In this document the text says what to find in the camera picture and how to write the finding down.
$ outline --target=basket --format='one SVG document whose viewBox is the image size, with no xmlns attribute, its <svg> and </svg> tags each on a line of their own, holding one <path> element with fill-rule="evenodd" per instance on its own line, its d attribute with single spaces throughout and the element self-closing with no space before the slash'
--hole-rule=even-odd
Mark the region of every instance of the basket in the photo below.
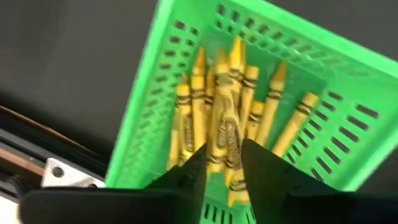
<svg viewBox="0 0 398 224">
<path fill-rule="evenodd" d="M 356 190 L 398 142 L 398 63 L 261 0 L 163 0 L 157 7 L 129 98 L 107 187 L 139 189 L 165 172 L 175 87 L 190 73 L 199 46 L 211 58 L 234 36 L 247 63 L 260 67 L 264 100 L 282 59 L 287 83 L 266 148 L 303 95 L 318 106 L 284 159 L 340 190 Z M 206 186 L 201 223 L 255 223 L 250 206 L 229 208 L 222 174 Z"/>
</svg>

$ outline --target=green plastic basket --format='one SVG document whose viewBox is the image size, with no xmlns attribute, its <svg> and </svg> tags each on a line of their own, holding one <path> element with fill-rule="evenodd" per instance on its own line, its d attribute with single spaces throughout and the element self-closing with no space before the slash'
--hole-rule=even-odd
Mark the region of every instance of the green plastic basket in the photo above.
<svg viewBox="0 0 398 224">
<path fill-rule="evenodd" d="M 106 178 L 139 189 L 165 172 L 175 87 L 199 46 L 207 57 L 247 44 L 260 67 L 256 100 L 284 58 L 287 83 L 267 148 L 303 95 L 320 102 L 284 159 L 340 190 L 356 190 L 398 142 L 398 63 L 261 0 L 163 0 L 152 23 Z M 221 174 L 206 186 L 201 223 L 254 223 L 251 208 L 229 208 Z"/>
</svg>

